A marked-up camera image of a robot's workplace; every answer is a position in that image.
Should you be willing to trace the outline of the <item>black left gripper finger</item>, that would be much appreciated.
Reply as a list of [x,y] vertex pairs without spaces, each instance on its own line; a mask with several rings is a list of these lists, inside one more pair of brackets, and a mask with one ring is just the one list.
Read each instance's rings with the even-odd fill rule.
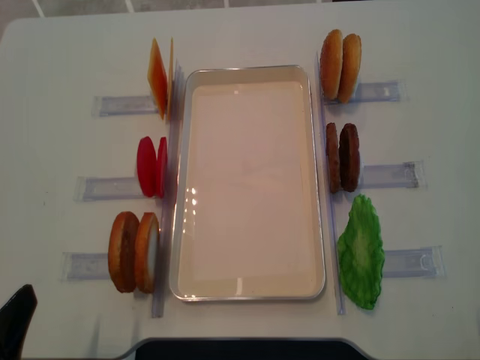
[[31,284],[19,288],[1,308],[1,359],[21,359],[38,300]]

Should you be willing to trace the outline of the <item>black robot base front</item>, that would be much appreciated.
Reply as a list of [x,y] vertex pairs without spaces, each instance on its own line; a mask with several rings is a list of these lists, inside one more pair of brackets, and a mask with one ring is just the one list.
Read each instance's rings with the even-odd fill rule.
[[336,340],[152,340],[136,359],[366,359]]

